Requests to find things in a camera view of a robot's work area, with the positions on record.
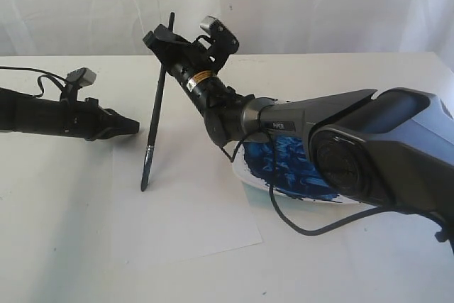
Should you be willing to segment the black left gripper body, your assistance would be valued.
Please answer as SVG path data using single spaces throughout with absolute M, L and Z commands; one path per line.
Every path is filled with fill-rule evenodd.
M 106 132 L 106 111 L 94 98 L 74 102 L 22 99 L 21 132 L 94 141 Z

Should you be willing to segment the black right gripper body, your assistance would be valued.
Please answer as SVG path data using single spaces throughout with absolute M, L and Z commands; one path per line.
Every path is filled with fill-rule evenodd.
M 218 72 L 237 47 L 211 40 L 205 48 L 199 41 L 165 42 L 161 61 L 203 118 L 205 129 L 219 147 L 239 141 L 245 135 L 241 116 L 253 94 L 242 95 L 226 86 Z

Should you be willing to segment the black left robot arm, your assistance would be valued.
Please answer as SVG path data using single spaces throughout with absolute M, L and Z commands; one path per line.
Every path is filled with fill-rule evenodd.
M 99 106 L 95 98 L 53 101 L 1 89 L 1 131 L 45 136 L 107 140 L 137 134 L 140 124 L 113 109 Z

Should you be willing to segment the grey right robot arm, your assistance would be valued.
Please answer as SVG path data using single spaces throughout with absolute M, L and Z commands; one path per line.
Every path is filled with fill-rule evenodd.
M 397 212 L 439 225 L 439 242 L 453 241 L 453 115 L 435 94 L 407 88 L 363 89 L 302 101 L 242 96 L 218 71 L 238 49 L 225 28 L 208 28 L 190 42 L 165 26 L 143 39 L 202 115 L 211 141 L 269 143 L 277 165 L 279 136 L 298 138 L 321 178 L 344 197 L 370 205 L 313 231 Z

